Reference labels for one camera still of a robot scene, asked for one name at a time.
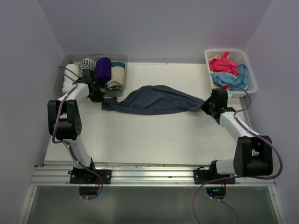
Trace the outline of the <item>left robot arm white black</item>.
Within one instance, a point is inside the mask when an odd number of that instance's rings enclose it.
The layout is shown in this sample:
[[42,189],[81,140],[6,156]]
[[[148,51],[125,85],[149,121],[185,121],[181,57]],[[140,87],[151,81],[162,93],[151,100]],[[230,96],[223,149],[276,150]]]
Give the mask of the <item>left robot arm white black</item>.
[[61,98],[50,100],[47,103],[48,129],[52,142],[62,143],[67,148],[74,170],[78,172],[82,169],[80,177],[86,183],[92,183],[97,178],[97,171],[80,137],[82,122],[78,105],[85,98],[93,103],[100,103],[104,99],[104,93],[89,78],[79,78]]

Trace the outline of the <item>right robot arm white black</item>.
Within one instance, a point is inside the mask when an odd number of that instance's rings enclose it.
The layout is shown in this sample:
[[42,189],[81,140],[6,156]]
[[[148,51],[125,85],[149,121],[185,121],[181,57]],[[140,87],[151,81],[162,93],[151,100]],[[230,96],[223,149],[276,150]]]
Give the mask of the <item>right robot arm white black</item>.
[[232,107],[227,107],[226,99],[209,97],[201,109],[221,125],[236,141],[232,159],[214,160],[209,165],[208,178],[219,183],[225,176],[238,177],[269,176],[273,172],[271,140],[253,131],[238,116]]

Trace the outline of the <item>purple towel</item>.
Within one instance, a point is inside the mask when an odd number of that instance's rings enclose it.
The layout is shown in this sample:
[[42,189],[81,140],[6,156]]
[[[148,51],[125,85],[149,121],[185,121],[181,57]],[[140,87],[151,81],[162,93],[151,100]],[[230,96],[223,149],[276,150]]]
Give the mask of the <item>purple towel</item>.
[[111,80],[112,72],[111,72],[111,60],[108,57],[100,58],[96,61],[95,64],[96,74],[95,80],[106,83]]

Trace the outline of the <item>dark grey towel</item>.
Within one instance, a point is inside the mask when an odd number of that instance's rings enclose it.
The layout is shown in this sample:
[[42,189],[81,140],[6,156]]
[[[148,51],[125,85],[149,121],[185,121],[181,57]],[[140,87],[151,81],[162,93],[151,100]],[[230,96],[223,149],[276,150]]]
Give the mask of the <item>dark grey towel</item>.
[[196,112],[204,100],[165,85],[147,85],[131,92],[123,101],[106,98],[101,108],[135,115],[166,115],[180,112]]

